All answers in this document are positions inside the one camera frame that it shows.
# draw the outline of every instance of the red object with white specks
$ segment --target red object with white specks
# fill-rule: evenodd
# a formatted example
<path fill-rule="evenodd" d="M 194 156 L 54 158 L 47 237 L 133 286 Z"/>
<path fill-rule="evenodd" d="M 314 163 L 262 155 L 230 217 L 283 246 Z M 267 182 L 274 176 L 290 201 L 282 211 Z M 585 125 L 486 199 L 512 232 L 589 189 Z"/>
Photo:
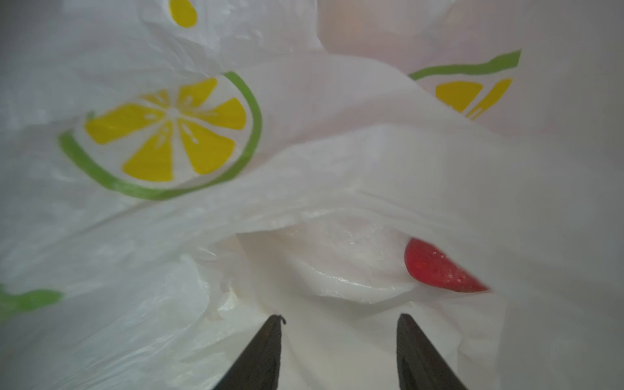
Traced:
<path fill-rule="evenodd" d="M 407 272 L 429 286 L 459 293 L 478 293 L 488 288 L 453 263 L 444 252 L 424 241 L 412 238 L 405 248 Z"/>

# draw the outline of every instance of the red object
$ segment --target red object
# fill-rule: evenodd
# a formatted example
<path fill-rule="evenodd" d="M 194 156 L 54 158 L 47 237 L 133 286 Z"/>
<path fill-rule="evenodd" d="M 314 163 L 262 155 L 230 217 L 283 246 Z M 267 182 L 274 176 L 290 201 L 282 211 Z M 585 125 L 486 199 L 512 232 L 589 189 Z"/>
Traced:
<path fill-rule="evenodd" d="M 453 263 L 433 245 L 412 238 L 405 248 L 407 272 L 426 285 L 459 293 L 477 293 L 487 287 Z"/>

